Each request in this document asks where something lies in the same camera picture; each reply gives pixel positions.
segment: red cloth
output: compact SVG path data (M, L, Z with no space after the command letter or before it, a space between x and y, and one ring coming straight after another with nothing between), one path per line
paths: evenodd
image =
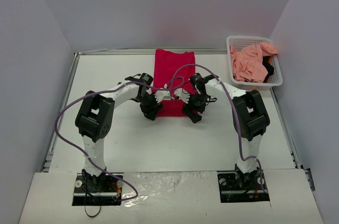
M173 53L163 49L155 51L155 64L154 64L154 82L155 87L163 88L165 84L170 81L181 66L185 64L195 64L194 52ZM176 76L183 76L185 82L189 81L190 76L195 73L195 66L187 66L180 70ZM182 82L181 79L176 79L173 86L177 86ZM184 89L188 92L193 90L190 83L184 85ZM181 112L184 105L183 101L162 101L164 107L158 112L157 117L183 117L185 114Z

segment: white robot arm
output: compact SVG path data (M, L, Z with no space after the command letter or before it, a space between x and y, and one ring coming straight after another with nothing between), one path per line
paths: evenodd
M220 80L216 80L213 76L202 78L199 73L196 73L190 77L190 82L197 90L195 94L187 93L180 88L175 91L174 95L177 96L177 99L185 103L182 111L188 115L194 123L201 120L201 116L197 114L197 112L202 113L204 111L207 99L214 97L230 105ZM258 156L260 141L266 131L266 127L270 124L263 100L258 91L246 92L227 83L223 82L223 84L238 113L242 134L243 156L245 156L245 158L247 156ZM233 120L234 127L237 130L235 118L233 118ZM257 170L257 165L255 158L243 161L239 156L236 169L239 169L242 174L249 174Z
M157 112L163 107L161 101L171 99L168 91L148 93L146 86L131 84L131 81L150 85L153 78L146 73L141 74L140 78L128 77L125 81L110 89L120 88L118 91L86 98L82 102L75 121L79 133L83 137L84 150L88 153L89 158L102 169L106 169L104 139L111 129L114 109L125 101L134 100L140 103L144 116L154 120ZM88 158L85 159L82 173L93 185L99 185L100 176L104 175L88 161Z

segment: black cable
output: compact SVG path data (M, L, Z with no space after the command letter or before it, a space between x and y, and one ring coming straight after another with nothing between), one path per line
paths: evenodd
M190 82L190 81L187 81L187 82L185 82L185 83L182 85L181 91L182 91L183 94L192 94L192 91L193 91L194 89L192 89L190 92L188 92L188 91L186 91L186 90L184 89L184 86L185 86L186 84L188 84L189 82Z
M131 77L136 77L136 76L141 76L141 74L135 74L134 76L131 76Z
M247 194L250 190L252 190L254 188L256 180L257 180L257 177L258 177L258 174L252 175L252 183L248 187L245 188L246 191L244 191L242 193L242 195Z
M87 214L88 217L95 218L101 212L101 205L99 205L99 211L95 215L89 215L86 210L87 195L94 197L90 192L87 191L87 179L85 179L85 201L84 201L85 213Z
M211 97L209 97L208 100L205 101L206 106L208 106L209 103L215 102L215 101L217 101L217 100L218 100L217 98L211 98Z

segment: white plastic basket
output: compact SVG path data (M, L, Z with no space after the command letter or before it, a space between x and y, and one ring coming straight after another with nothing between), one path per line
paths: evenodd
M241 51L242 48L247 47L251 44L256 44L260 42L272 43L268 38L253 37L253 36L229 36L227 38L227 59L229 64L229 73L231 77L232 84L239 89L245 90L269 90L273 86L279 86L282 84L282 76L278 63L277 56L273 56L271 59L271 65L274 67L274 74L270 76L268 83L251 83L251 82L240 82L234 79L232 71L232 62L231 62L231 53L230 46L233 46L238 51Z

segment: gray wall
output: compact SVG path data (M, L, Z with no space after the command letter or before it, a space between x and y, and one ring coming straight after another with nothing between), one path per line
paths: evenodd
M46 0L73 51L225 47L230 34L269 37L288 0Z
M279 103L325 223L339 219L338 16L338 0L290 0L272 33L284 79Z
M18 223L72 53L44 0L0 0L0 223Z

